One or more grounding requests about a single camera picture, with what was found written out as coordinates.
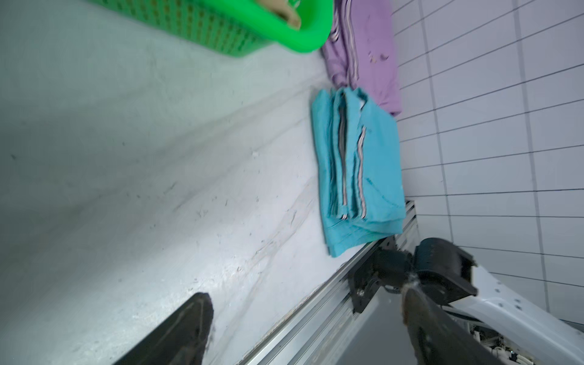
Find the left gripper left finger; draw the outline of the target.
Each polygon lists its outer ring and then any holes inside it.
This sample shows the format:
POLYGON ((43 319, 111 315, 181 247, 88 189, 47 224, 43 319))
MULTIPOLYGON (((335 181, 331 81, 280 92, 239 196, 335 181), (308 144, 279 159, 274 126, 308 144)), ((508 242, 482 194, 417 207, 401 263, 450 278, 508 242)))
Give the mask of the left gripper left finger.
POLYGON ((196 293, 117 363, 201 364, 213 317, 210 295, 196 293))

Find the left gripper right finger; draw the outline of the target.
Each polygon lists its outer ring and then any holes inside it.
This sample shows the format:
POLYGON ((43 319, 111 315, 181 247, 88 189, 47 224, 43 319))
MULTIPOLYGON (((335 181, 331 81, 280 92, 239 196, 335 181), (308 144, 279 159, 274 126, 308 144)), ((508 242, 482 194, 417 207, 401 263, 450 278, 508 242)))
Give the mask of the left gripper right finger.
POLYGON ((501 361, 409 282, 401 289, 402 318, 419 364, 500 364, 501 361))

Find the teal pants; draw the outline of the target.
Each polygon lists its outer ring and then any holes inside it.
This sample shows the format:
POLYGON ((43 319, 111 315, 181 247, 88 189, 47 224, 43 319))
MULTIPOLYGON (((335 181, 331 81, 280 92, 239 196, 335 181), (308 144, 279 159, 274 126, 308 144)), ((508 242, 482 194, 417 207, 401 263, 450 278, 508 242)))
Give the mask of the teal pants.
POLYGON ((311 120, 330 256, 401 234, 406 209, 395 119, 361 89, 341 88, 316 95, 311 120))

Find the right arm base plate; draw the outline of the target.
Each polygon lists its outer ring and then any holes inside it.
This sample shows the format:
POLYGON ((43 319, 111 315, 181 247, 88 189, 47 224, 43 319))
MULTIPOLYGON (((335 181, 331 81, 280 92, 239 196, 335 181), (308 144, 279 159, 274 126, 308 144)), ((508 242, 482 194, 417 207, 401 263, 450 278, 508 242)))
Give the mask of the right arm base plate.
POLYGON ((413 272, 413 255, 398 248, 395 236, 371 243, 370 250, 348 272, 355 313, 363 313, 381 287, 399 294, 413 272))

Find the purple pants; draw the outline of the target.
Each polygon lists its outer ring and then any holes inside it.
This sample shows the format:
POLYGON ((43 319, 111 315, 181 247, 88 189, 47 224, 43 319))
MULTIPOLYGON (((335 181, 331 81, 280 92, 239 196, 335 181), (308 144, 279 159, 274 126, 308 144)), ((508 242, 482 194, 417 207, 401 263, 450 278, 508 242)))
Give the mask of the purple pants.
POLYGON ((335 1, 322 54, 335 88, 360 88, 390 115, 402 112, 390 1, 335 1))

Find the beige pants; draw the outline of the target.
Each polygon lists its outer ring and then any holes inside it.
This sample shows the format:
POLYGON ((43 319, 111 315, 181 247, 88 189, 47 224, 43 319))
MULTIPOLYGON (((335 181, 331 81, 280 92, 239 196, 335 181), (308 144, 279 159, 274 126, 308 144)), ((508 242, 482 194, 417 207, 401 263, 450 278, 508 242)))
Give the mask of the beige pants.
POLYGON ((301 28, 301 17, 287 0, 256 0, 255 2, 281 18, 289 27, 295 30, 301 28))

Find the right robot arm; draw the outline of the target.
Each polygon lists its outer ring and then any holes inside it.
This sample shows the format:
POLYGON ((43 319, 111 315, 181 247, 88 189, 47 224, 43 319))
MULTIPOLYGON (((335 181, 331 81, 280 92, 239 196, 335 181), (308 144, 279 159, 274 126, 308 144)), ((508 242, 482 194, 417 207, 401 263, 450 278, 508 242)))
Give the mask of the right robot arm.
POLYGON ((474 317, 538 364, 582 364, 583 333, 547 313, 476 263, 453 243, 427 238, 415 248, 415 274, 436 304, 474 317))

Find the green plastic basket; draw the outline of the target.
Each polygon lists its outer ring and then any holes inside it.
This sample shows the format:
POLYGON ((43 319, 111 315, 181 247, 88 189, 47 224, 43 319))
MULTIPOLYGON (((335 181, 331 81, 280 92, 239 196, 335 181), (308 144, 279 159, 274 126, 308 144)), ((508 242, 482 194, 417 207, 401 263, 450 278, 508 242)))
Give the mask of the green plastic basket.
POLYGON ((326 41, 333 1, 283 1, 299 16, 298 29, 257 1, 103 0, 97 5, 178 38, 233 57, 271 43, 311 53, 326 41))

